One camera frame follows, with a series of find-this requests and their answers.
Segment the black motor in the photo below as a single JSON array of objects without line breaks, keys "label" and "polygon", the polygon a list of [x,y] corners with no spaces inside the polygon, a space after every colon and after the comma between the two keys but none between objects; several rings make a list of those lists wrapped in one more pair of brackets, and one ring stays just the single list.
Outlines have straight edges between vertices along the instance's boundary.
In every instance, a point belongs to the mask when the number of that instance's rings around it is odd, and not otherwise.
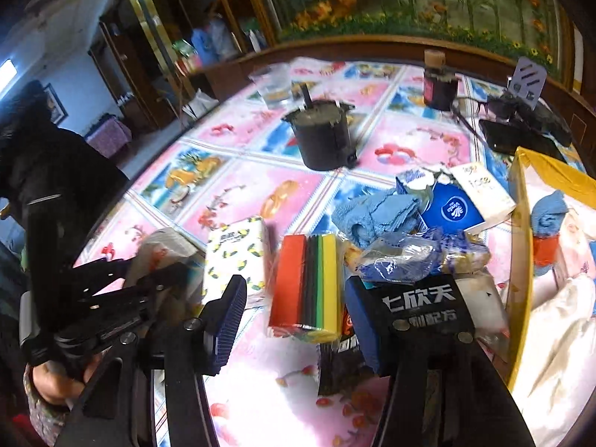
[{"label": "black motor", "polygon": [[305,107],[284,117],[298,141],[306,167],[315,171],[330,171],[356,164],[356,149],[350,140],[347,112],[350,104],[335,101],[311,101],[306,86],[302,86]]}]

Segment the person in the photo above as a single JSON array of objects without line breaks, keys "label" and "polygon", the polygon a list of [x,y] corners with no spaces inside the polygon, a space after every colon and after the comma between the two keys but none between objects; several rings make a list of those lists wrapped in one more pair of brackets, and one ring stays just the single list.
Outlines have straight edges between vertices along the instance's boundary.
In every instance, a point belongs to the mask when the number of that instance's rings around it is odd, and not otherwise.
[{"label": "person", "polygon": [[213,47],[218,54],[221,62],[228,61],[237,57],[240,51],[234,44],[232,32],[228,29],[223,16],[219,12],[221,0],[216,0],[205,10],[207,15],[207,33],[211,37]]},{"label": "person", "polygon": [[201,64],[204,67],[207,65],[217,64],[219,62],[219,56],[215,50],[215,46],[213,45],[213,40],[206,29],[193,28],[191,43],[199,54]]},{"label": "person", "polygon": [[[126,183],[115,164],[82,136],[52,122],[39,81],[27,83],[14,98],[0,103],[0,197],[9,201],[4,213],[27,233],[27,206],[32,201],[64,198],[59,249],[66,262],[75,261],[93,225]],[[0,244],[1,430],[6,417],[26,412],[44,441],[53,443],[54,426],[66,414],[64,399],[76,397],[83,386],[53,375],[46,365],[26,365],[19,345],[19,303],[27,284],[19,261]]]},{"label": "person", "polygon": [[29,418],[42,440],[52,447],[68,418],[67,401],[75,401],[83,392],[85,384],[99,366],[102,355],[95,355],[86,366],[83,382],[54,373],[47,363],[31,367],[27,365],[23,384],[29,401]]},{"label": "person", "polygon": [[60,195],[66,230],[64,253],[73,261],[85,238],[127,177],[75,132],[51,120],[47,95],[39,81],[27,83],[0,104],[0,197],[8,213],[27,230],[29,203]]}]

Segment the tissue pack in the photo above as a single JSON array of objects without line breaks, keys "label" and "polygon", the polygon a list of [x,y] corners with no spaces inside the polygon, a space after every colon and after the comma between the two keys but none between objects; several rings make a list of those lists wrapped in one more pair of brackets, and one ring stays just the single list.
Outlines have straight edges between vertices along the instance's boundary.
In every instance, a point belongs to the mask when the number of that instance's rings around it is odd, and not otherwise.
[{"label": "tissue pack", "polygon": [[397,191],[420,198],[420,231],[441,227],[446,234],[478,234],[505,221],[516,206],[478,162],[404,171],[397,175]]},{"label": "tissue pack", "polygon": [[219,299],[234,274],[246,279],[246,308],[259,306],[269,270],[269,240],[262,217],[254,216],[209,233],[203,304]]}]

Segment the red sponge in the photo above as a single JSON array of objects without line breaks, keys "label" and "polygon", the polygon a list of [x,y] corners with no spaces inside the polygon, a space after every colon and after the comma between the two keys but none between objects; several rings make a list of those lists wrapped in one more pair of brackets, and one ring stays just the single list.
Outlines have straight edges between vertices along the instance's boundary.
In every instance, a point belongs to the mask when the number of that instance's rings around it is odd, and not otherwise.
[{"label": "red sponge", "polygon": [[305,235],[286,235],[279,252],[270,327],[300,324],[300,291],[306,254]]}]

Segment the ceiling light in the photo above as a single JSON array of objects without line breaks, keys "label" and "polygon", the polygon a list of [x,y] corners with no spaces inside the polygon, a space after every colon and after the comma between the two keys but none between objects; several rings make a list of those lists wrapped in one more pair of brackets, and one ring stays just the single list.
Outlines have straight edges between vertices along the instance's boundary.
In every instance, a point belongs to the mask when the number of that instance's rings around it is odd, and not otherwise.
[{"label": "ceiling light", "polygon": [[0,65],[0,92],[8,86],[9,82],[17,75],[17,70],[14,68],[13,62],[9,59],[4,64]]}]

